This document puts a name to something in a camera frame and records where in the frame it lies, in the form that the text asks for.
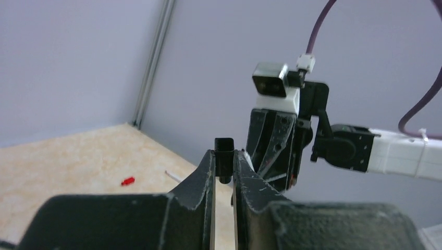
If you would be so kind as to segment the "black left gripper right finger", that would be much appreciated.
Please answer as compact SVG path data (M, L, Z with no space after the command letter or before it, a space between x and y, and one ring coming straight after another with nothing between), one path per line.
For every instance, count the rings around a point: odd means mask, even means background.
M236 151L236 249L424 249L411 219L382 203L297 203L276 191Z

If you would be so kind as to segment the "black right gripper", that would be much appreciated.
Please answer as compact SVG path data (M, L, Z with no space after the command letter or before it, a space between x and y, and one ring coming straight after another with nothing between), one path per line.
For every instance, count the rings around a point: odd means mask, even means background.
M313 140L311 118L327 106L328 85L305 75L301 70L288 73L289 86L300 88L298 117L256 108L250 115L246 151L259 166L258 175L280 192L296 184L303 149Z

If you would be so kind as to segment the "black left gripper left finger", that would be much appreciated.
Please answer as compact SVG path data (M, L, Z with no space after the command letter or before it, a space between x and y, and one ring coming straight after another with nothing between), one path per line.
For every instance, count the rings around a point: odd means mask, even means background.
M215 153L167 193L57 195L18 249L213 249Z

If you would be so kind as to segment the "thin white red-tip pen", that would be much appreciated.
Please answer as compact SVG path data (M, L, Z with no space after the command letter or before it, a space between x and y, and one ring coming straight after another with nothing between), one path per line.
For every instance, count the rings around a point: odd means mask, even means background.
M171 179L173 179L174 181L176 181L178 183L182 182L182 178L180 178L179 176L175 175L174 173L171 173L171 172L165 170L164 174L166 174L168 177L170 177Z

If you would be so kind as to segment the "black cap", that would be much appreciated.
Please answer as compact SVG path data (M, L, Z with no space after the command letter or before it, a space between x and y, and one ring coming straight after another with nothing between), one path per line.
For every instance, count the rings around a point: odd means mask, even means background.
M219 182L229 184L233 172L234 140L229 137L215 139L215 171Z

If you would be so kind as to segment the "red cap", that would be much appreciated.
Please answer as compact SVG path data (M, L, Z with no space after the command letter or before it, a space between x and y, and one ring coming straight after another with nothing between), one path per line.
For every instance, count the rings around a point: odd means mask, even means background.
M120 185L121 186L129 186L129 185L134 184L135 181L136 181L135 177L128 177L128 178L125 178L124 180L122 180Z

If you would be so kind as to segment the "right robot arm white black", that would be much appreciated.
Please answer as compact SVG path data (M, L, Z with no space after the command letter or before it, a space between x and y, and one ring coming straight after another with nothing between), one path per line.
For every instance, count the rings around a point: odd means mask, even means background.
M252 169L278 191L297 182L303 150L312 145L312 162L358 172L401 174L441 180L441 141L330 124L329 88L305 81L301 72L256 70L258 92L251 112L246 150Z

